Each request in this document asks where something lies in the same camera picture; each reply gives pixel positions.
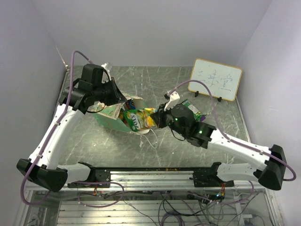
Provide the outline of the yellow green Fox's packet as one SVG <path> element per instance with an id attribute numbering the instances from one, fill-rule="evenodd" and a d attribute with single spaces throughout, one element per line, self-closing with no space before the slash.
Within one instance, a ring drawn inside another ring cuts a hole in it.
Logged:
<path id="1" fill-rule="evenodd" d="M 156 108 L 121 110 L 119 113 L 119 118 L 133 132 L 138 132 L 157 126 L 155 121 L 151 118 L 151 115 L 156 112 Z"/>

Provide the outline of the green printed paper bag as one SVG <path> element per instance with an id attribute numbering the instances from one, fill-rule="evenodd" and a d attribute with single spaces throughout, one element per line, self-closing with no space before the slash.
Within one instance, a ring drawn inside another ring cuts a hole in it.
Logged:
<path id="1" fill-rule="evenodd" d="M 130 96 L 126 93 L 123 94 L 127 100 L 132 99 L 135 103 L 136 109 L 148 108 L 143 98 L 138 96 Z M 117 131 L 122 131 L 125 133 L 137 134 L 140 136 L 145 136 L 153 128 L 146 129 L 138 132 L 133 132 L 120 118 L 119 113 L 121 110 L 126 109 L 126 103 L 119 103 L 111 106 L 107 106 L 101 102 L 95 102 L 91 107 L 91 113 L 94 114 L 98 124 L 107 129 L 114 129 Z"/>

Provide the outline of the green Fox's candy packet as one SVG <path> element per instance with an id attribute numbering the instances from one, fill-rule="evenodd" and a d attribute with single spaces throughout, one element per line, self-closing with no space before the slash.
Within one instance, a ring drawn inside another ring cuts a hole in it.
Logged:
<path id="1" fill-rule="evenodd" d="M 181 104 L 189 108 L 193 112 L 194 118 L 199 121 L 199 117 L 202 115 L 201 111 L 199 111 L 188 99 L 182 101 Z"/>

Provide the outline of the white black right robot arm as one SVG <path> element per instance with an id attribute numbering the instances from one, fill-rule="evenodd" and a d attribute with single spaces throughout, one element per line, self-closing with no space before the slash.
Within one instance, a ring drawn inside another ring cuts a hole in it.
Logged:
<path id="1" fill-rule="evenodd" d="M 160 107 L 150 116 L 158 128 L 169 127 L 195 147 L 218 150 L 240 158 L 244 163 L 213 163 L 207 175 L 208 183 L 218 186 L 234 180 L 254 181 L 261 186 L 279 191 L 287 169 L 284 150 L 278 145 L 272 147 L 255 145 L 241 139 L 222 134 L 220 129 L 197 121 L 193 112 L 178 104 L 170 110 Z"/>

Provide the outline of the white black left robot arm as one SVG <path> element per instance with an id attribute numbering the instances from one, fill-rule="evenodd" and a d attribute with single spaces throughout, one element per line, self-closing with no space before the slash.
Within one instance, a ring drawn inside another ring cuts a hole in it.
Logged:
<path id="1" fill-rule="evenodd" d="M 126 102 L 114 78 L 111 65 L 86 64 L 81 77 L 67 87 L 59 99 L 55 116 L 38 147 L 28 157 L 20 159 L 17 169 L 27 181 L 51 192 L 60 191 L 65 184 L 80 183 L 91 187 L 96 181 L 96 167 L 79 162 L 59 165 L 63 148 L 78 122 L 95 102 L 111 106 Z"/>

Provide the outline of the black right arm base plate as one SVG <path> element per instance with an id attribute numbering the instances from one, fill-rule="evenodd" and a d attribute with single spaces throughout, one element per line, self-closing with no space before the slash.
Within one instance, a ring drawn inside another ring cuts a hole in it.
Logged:
<path id="1" fill-rule="evenodd" d="M 194 171 L 192 176 L 189 177 L 192 180 L 195 187 L 233 187 L 234 181 L 224 182 L 217 177 L 216 174 L 212 173 L 209 169 L 200 169 Z"/>

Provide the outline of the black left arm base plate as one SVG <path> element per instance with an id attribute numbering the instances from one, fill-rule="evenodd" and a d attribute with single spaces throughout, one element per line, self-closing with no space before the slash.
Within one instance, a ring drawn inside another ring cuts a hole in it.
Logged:
<path id="1" fill-rule="evenodd" d="M 111 181 L 111 174 L 108 170 L 106 169 L 94 169 L 92 172 L 89 174 L 88 178 L 85 180 L 85 182 L 93 182 L 93 183 L 98 183 L 98 184 L 82 184 L 78 182 L 72 182 L 68 183 L 67 187 L 68 188 L 95 188 L 95 187 L 100 187 L 100 188 L 109 188 L 110 185 L 107 184 L 106 182 Z"/>

